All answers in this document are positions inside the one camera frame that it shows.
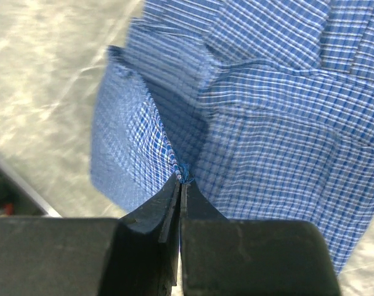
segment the tabletop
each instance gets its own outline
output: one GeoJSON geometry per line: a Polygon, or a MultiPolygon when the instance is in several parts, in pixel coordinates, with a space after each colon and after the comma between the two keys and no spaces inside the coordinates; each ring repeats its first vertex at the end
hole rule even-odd
{"type": "MultiPolygon", "coordinates": [[[[0,158],[61,216],[124,215],[89,180],[91,118],[106,47],[142,5],[0,0],[0,158]]],[[[339,279],[374,295],[374,220],[339,279]]]]}

